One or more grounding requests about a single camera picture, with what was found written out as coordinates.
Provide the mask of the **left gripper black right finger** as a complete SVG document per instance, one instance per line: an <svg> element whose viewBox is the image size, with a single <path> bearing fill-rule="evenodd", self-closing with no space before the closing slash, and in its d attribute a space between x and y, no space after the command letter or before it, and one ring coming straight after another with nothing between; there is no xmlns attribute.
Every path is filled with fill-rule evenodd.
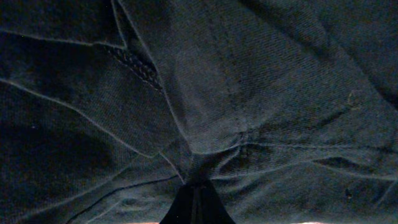
<svg viewBox="0 0 398 224"><path fill-rule="evenodd" d="M210 181L195 186L195 224L235 224Z"/></svg>

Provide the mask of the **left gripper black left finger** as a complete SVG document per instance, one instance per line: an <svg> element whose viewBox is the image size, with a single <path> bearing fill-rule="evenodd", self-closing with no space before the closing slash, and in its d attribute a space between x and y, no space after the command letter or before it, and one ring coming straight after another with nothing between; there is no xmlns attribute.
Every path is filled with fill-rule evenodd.
<svg viewBox="0 0 398 224"><path fill-rule="evenodd" d="M191 224L194 186L184 185L160 224Z"/></svg>

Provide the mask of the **dark green cloth garment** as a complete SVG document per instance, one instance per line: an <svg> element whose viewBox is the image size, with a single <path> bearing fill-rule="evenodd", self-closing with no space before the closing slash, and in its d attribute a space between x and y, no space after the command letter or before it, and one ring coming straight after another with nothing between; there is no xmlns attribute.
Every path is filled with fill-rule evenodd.
<svg viewBox="0 0 398 224"><path fill-rule="evenodd" d="M2 1L1 222L397 222L396 1Z"/></svg>

